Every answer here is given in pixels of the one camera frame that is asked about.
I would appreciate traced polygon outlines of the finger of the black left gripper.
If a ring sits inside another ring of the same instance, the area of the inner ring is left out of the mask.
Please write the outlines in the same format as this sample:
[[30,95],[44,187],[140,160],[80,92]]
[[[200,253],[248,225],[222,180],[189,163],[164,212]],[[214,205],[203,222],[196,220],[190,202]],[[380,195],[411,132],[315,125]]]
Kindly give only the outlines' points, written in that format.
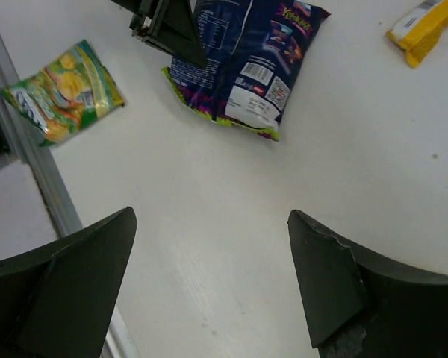
[[204,68],[203,49],[189,1],[158,0],[154,13],[133,13],[129,28],[140,41]]
[[154,13],[158,0],[112,0],[115,4],[132,13]]

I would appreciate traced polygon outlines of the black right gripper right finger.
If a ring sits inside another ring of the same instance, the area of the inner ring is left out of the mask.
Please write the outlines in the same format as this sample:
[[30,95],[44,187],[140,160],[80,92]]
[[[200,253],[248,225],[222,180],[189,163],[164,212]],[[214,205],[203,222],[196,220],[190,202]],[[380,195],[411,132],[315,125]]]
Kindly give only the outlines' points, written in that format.
[[448,357],[448,275],[365,248],[300,210],[287,225],[321,357]]

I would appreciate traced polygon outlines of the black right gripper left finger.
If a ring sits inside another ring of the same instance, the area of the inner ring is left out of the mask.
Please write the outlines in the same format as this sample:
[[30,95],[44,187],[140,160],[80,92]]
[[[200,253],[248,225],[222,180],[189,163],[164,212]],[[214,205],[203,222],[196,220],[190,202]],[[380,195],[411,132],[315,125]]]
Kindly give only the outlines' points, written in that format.
[[0,260],[0,357],[99,357],[136,231],[126,207]]

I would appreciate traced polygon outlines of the dark blue chips bag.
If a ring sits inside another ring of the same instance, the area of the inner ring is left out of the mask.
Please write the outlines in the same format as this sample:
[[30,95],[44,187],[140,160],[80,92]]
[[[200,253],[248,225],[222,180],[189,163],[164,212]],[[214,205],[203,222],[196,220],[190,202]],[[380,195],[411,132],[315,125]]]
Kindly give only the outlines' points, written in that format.
[[278,141],[305,53],[329,16],[304,1],[197,1],[208,64],[174,57],[162,72],[193,112]]

